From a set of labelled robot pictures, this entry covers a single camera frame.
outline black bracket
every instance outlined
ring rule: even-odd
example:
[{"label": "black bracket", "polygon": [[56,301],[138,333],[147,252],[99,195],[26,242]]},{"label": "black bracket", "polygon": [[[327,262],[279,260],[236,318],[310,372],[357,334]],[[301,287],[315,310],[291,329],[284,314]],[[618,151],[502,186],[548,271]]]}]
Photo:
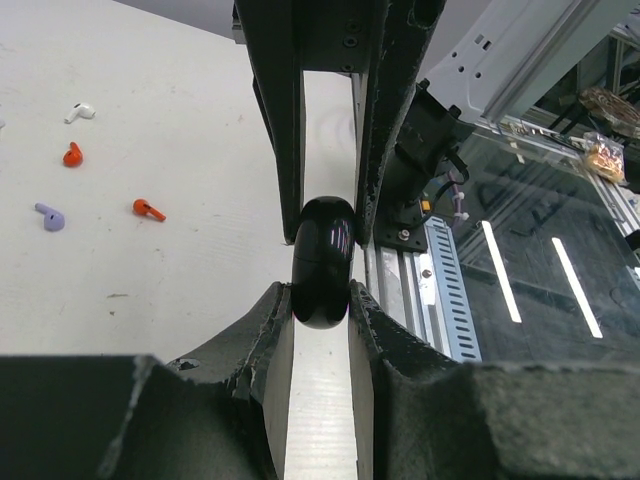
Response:
[{"label": "black bracket", "polygon": [[427,235],[424,227],[408,227],[422,217],[418,202],[401,209],[381,208],[376,216],[373,238],[376,245],[395,248],[403,252],[427,251]]}]

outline white table surface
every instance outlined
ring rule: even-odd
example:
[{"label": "white table surface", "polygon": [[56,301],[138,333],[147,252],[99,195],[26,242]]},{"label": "white table surface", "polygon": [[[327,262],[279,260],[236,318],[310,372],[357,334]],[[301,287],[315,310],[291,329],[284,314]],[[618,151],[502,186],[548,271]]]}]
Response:
[{"label": "white table surface", "polygon": [[[0,353],[168,361],[290,279],[251,78],[244,46],[109,0],[0,1]],[[306,198],[352,202],[349,80],[306,86]],[[64,124],[77,102],[97,116]],[[134,216],[138,197],[167,221]],[[345,327],[296,329],[287,478],[355,478]]]}]

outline screw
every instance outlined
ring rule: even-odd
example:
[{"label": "screw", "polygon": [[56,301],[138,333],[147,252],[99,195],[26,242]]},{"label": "screw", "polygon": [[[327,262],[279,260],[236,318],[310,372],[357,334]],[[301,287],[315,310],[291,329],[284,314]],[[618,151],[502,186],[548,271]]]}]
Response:
[{"label": "screw", "polygon": [[358,39],[349,35],[344,37],[344,40],[342,40],[342,44],[347,48],[353,48],[358,45]]}]

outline metal plate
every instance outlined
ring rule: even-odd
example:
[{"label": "metal plate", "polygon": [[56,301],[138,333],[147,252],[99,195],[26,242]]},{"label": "metal plate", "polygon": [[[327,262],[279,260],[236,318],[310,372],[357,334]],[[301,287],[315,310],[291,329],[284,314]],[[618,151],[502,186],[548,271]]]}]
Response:
[{"label": "metal plate", "polygon": [[459,362],[480,361],[480,348],[451,230],[437,217],[427,221],[426,230],[450,356]]}]

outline black mount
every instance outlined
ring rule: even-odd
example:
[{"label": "black mount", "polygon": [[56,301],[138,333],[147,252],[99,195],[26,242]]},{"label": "black mount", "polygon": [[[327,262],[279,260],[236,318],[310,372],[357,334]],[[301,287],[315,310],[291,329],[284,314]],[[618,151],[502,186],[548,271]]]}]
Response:
[{"label": "black mount", "polygon": [[458,107],[445,108],[428,88],[427,80],[416,87],[385,169],[375,221],[376,243],[405,252],[427,250],[424,223],[419,222],[422,191],[432,178],[447,170],[445,160],[455,155],[474,129],[458,120]]}]

